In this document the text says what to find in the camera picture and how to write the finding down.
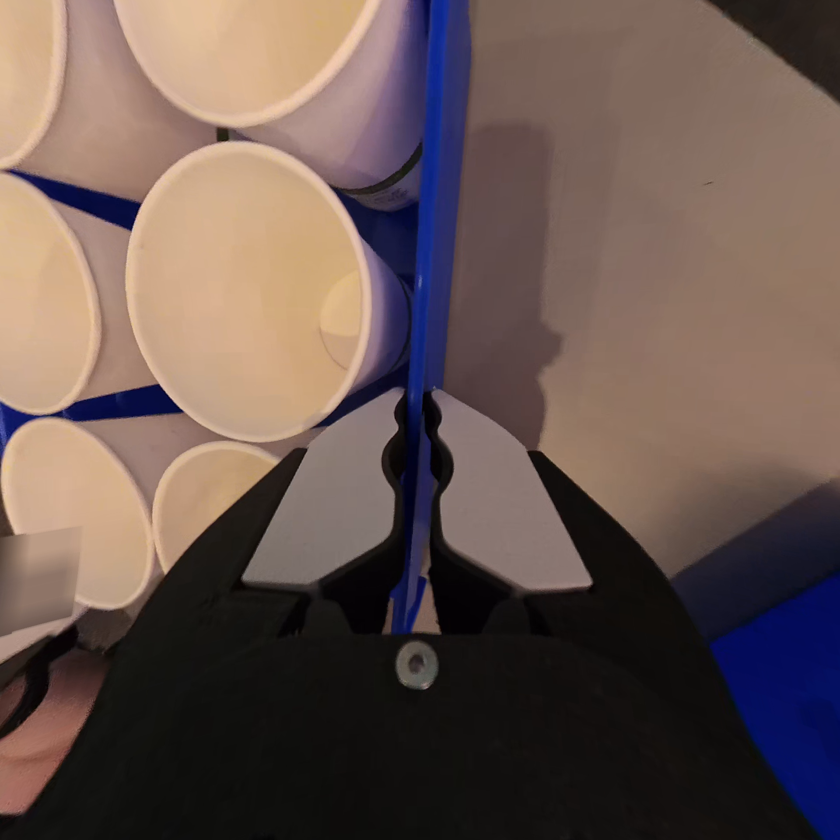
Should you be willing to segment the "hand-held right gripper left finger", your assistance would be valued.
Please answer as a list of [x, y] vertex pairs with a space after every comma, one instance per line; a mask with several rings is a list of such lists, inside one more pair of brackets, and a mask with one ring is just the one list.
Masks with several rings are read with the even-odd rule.
[[394, 387], [313, 439], [242, 582], [326, 592], [351, 576], [383, 589], [405, 563], [406, 393]]

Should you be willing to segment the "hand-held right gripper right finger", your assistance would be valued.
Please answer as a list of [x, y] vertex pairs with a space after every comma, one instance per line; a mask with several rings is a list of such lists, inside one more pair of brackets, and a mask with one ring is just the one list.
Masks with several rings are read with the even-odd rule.
[[592, 576], [524, 445], [444, 391], [427, 397], [439, 465], [433, 556], [516, 595], [590, 589]]

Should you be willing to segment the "person's left hand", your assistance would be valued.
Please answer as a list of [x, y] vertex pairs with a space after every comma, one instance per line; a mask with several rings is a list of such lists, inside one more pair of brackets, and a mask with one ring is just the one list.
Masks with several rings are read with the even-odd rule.
[[109, 670], [109, 661], [83, 649], [57, 659], [38, 707], [1, 740], [1, 813], [24, 813], [67, 756]]

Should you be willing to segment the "blue plastic bin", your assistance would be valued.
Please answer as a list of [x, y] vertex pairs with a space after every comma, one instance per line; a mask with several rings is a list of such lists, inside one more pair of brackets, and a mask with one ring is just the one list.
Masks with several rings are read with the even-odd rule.
[[673, 585], [763, 756], [817, 832], [838, 839], [838, 563], [703, 561]]
[[[411, 353], [393, 373], [347, 397], [324, 421], [329, 426], [394, 386], [406, 388], [407, 467], [406, 561], [400, 583], [392, 592], [392, 631], [412, 631], [428, 584], [422, 578], [421, 538], [427, 536], [431, 490], [423, 466], [427, 444], [421, 443], [424, 394], [442, 386], [446, 330], [455, 255], [459, 181], [464, 158], [469, 94], [471, 36], [467, 2], [421, 2], [429, 37], [425, 87], [425, 125], [419, 204], [384, 213], [342, 197], [362, 237], [403, 279], [413, 281]], [[140, 204], [126, 197], [98, 192], [26, 170], [12, 170], [41, 189], [48, 198], [130, 229]], [[128, 389], [106, 386], [110, 392], [83, 397], [59, 415], [77, 422], [104, 422], [135, 417], [185, 417], [159, 385]]]

